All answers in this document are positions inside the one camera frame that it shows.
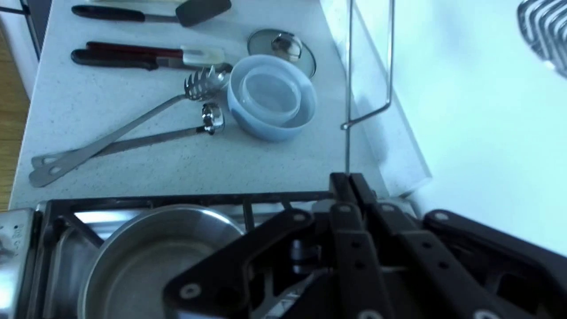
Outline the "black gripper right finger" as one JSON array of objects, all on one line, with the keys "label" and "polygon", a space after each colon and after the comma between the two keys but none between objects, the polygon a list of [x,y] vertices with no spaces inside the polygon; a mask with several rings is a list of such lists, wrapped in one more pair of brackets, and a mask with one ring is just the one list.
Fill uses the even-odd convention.
[{"label": "black gripper right finger", "polygon": [[419,319],[512,319],[451,251],[396,205],[379,201],[361,173],[349,175],[395,315]]}]

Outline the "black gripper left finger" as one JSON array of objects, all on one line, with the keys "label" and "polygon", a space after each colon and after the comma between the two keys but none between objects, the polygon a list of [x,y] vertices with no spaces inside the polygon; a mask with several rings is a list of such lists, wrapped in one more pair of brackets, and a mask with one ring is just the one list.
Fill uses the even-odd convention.
[{"label": "black gripper left finger", "polygon": [[373,240],[366,232],[350,177],[329,175],[334,203],[329,210],[338,270],[340,308],[345,319],[388,319],[391,315],[384,294]]}]

